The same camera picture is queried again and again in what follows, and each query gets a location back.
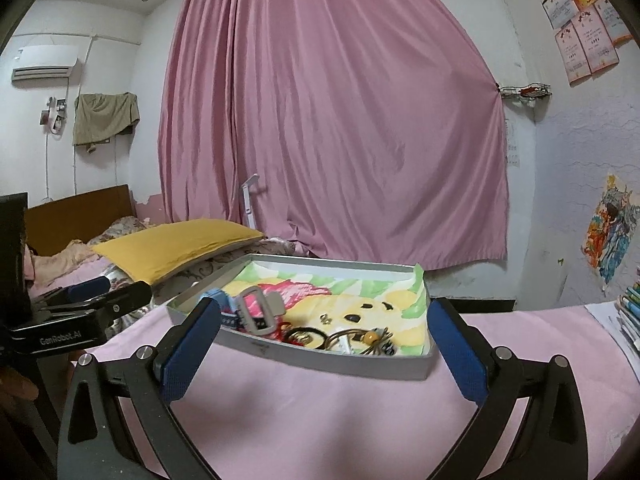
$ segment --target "stack of books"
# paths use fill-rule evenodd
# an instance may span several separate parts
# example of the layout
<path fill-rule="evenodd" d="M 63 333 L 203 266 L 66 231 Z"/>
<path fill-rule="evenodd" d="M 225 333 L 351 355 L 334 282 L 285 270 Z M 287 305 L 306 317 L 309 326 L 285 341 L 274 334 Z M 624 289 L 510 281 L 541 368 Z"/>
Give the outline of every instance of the stack of books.
<path fill-rule="evenodd" d="M 636 270 L 639 279 L 616 300 L 620 316 L 620 332 L 633 348 L 640 353 L 640 267 Z"/>

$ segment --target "white wall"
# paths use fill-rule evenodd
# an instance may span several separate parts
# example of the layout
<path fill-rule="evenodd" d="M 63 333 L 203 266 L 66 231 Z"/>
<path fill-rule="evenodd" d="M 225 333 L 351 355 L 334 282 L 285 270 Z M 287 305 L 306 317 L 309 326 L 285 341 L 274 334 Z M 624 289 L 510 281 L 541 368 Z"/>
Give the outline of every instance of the white wall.
<path fill-rule="evenodd" d="M 531 82 L 513 23 L 503 0 L 442 0 L 474 40 L 501 85 Z M 132 91 L 138 95 L 140 113 L 153 117 L 140 124 L 130 152 L 130 181 L 137 202 L 160 193 L 158 124 L 162 83 L 175 20 L 182 0 L 168 0 L 145 21 L 138 50 Z M 535 126 L 530 110 L 506 109 L 520 150 L 520 166 L 509 168 L 510 222 L 508 261 L 478 263 L 433 273 L 431 293 L 470 298 L 516 297 L 529 240 L 534 196 Z"/>
<path fill-rule="evenodd" d="M 82 93 L 130 91 L 130 81 L 144 17 L 82 2 L 39 0 L 24 17 L 0 56 L 0 194 L 27 191 L 35 206 L 47 197 L 53 200 L 74 193 L 74 100 Z M 91 39 L 72 34 L 101 35 L 95 38 L 87 64 L 82 62 Z M 79 63 L 67 79 L 11 82 L 14 57 L 20 47 L 35 44 L 78 46 Z M 50 96 L 67 98 L 68 120 L 60 136 L 47 135 L 40 126 L 40 111 Z M 78 193 L 126 183 L 130 136 L 98 146 L 92 154 L 76 150 Z"/>
<path fill-rule="evenodd" d="M 640 235 L 606 294 L 580 245 L 608 172 L 640 192 L 640 49 L 623 45 L 618 66 L 571 87 L 540 0 L 506 1 L 532 78 L 554 93 L 536 108 L 536 196 L 519 303 L 537 309 L 614 298 L 634 281 Z"/>

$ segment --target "metal screw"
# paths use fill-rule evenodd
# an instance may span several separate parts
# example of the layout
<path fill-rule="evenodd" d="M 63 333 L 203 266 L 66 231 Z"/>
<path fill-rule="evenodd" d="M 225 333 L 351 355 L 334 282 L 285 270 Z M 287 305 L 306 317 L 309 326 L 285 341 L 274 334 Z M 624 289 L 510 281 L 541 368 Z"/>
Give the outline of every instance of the metal screw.
<path fill-rule="evenodd" d="M 153 347 L 151 346 L 141 346 L 136 350 L 136 357 L 138 359 L 147 359 L 151 357 L 151 354 L 154 352 Z"/>
<path fill-rule="evenodd" d="M 569 365 L 569 361 L 566 360 L 566 357 L 562 355 L 557 355 L 554 358 L 555 363 L 561 368 L 567 368 Z"/>
<path fill-rule="evenodd" d="M 508 361 L 513 357 L 513 353 L 506 346 L 498 346 L 495 349 L 495 354 L 498 356 L 498 359 L 502 359 L 503 361 Z"/>
<path fill-rule="evenodd" d="M 92 356 L 91 354 L 82 354 L 78 358 L 78 364 L 80 366 L 87 366 L 93 360 L 93 358 L 94 356 Z"/>

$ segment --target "white wall-mounted air conditioner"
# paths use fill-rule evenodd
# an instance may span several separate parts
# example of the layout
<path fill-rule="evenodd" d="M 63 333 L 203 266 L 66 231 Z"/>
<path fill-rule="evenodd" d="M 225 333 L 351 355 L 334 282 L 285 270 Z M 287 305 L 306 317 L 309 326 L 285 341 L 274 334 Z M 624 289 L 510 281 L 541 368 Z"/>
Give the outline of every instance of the white wall-mounted air conditioner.
<path fill-rule="evenodd" d="M 15 57 L 11 81 L 69 77 L 78 62 L 78 47 L 72 45 L 25 46 Z"/>

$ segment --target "black monitor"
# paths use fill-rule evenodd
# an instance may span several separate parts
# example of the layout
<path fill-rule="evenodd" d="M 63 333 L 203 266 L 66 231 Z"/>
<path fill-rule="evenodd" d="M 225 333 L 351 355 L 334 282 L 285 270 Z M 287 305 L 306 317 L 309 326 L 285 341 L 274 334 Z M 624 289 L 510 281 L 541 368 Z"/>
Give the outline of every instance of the black monitor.
<path fill-rule="evenodd" d="M 0 196 L 0 322 L 14 326 L 27 321 L 31 302 L 24 283 L 27 194 Z"/>

